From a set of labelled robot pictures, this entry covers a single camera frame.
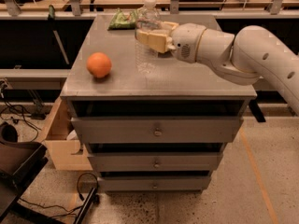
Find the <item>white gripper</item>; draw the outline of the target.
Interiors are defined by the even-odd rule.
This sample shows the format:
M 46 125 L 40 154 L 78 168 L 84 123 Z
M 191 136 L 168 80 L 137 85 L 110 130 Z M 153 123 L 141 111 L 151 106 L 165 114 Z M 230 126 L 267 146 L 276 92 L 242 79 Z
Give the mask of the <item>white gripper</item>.
M 196 62 L 199 41 L 206 30 L 204 25 L 194 23 L 178 25 L 176 22 L 162 21 L 161 29 L 152 31 L 138 29 L 135 38 L 141 44 L 160 53 L 173 50 L 172 55 L 179 61 Z

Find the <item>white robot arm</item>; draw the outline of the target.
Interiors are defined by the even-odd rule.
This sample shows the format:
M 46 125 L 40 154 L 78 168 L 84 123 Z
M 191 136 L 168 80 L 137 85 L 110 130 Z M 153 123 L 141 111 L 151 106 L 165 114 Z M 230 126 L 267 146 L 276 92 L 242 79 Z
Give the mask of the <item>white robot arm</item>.
M 261 26 L 236 35 L 195 23 L 163 21 L 138 28 L 135 38 L 159 53 L 171 52 L 185 63 L 200 63 L 238 85 L 264 78 L 299 114 L 299 57 Z

